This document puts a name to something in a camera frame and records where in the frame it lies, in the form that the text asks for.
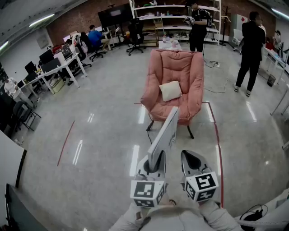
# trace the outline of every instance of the white shelving unit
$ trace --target white shelving unit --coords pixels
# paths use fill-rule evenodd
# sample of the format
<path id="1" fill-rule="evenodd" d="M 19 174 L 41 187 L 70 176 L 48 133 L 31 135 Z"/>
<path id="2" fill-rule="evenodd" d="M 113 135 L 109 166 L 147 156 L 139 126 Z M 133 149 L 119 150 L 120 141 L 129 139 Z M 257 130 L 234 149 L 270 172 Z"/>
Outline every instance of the white shelving unit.
<path id="1" fill-rule="evenodd" d="M 221 35 L 221 0 L 212 0 L 214 6 L 200 6 L 202 9 L 205 9 L 211 13 L 214 18 L 214 23 L 212 28 L 207 28 L 209 33 L 216 33 L 218 39 L 206 38 L 206 42 L 215 42 L 219 45 L 220 43 L 220 35 Z M 154 6 L 146 6 L 146 7 L 136 7 L 135 0 L 130 0 L 131 11 L 134 18 L 138 17 L 138 12 L 141 9 L 151 9 L 151 8 L 163 8 L 163 7 L 185 7 L 184 5 L 154 5 Z M 140 20 L 150 20 L 150 19 L 166 19 L 166 18 L 186 18 L 187 15 L 181 16 L 173 16 L 173 15 L 165 15 L 165 16 L 139 16 Z M 163 27 L 158 27 L 158 29 L 164 30 L 191 30 L 191 27 L 186 25 L 165 25 Z M 188 40 L 187 37 L 179 38 L 179 40 Z"/>

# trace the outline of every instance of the blue shirt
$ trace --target blue shirt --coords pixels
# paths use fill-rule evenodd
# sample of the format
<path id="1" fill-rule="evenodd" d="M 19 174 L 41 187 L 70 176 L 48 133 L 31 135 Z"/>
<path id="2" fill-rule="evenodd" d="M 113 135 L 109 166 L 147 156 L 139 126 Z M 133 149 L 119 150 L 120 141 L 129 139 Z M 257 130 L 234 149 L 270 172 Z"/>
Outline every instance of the blue shirt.
<path id="1" fill-rule="evenodd" d="M 89 40 L 91 41 L 94 47 L 101 46 L 101 37 L 103 35 L 99 31 L 91 31 L 89 32 Z"/>

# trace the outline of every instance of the white wall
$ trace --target white wall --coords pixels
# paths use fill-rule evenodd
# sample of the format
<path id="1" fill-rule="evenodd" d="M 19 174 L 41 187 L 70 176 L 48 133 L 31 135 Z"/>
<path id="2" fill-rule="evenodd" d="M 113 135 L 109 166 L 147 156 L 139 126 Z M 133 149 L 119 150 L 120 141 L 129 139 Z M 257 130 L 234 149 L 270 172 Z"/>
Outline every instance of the white wall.
<path id="1" fill-rule="evenodd" d="M 24 149 L 0 131 L 0 226 L 6 224 L 6 184 L 15 186 Z"/>
<path id="2" fill-rule="evenodd" d="M 284 42 L 284 50 L 289 48 L 289 21 L 285 19 L 276 20 L 276 29 L 281 32 L 281 39 Z"/>
<path id="3" fill-rule="evenodd" d="M 28 75 L 25 66 L 30 61 L 38 65 L 39 56 L 47 50 L 47 47 L 40 49 L 37 43 L 37 39 L 43 34 L 46 35 L 49 45 L 52 46 L 46 28 L 42 28 L 27 35 L 0 57 L 0 62 L 8 77 L 12 77 L 19 82 Z"/>

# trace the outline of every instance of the black trash can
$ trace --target black trash can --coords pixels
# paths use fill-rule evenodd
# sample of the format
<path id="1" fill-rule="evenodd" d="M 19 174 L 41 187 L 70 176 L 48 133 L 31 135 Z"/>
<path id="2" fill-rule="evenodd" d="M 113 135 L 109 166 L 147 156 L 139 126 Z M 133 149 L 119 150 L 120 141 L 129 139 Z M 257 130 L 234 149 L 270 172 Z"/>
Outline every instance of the black trash can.
<path id="1" fill-rule="evenodd" d="M 268 78 L 268 81 L 267 81 L 267 84 L 272 87 L 275 83 L 275 80 L 276 78 L 273 76 L 273 75 L 269 75 L 269 78 Z"/>

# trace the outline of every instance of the white jacket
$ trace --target white jacket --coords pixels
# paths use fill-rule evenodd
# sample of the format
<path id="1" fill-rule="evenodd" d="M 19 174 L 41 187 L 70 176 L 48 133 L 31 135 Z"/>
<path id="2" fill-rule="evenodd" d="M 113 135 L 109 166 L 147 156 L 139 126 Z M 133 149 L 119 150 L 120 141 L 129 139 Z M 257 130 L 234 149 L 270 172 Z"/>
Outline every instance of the white jacket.
<path id="1" fill-rule="evenodd" d="M 214 201 L 208 200 L 199 211 L 178 206 L 159 206 L 137 219 L 140 208 L 130 205 L 109 231 L 243 231 L 240 225 Z"/>

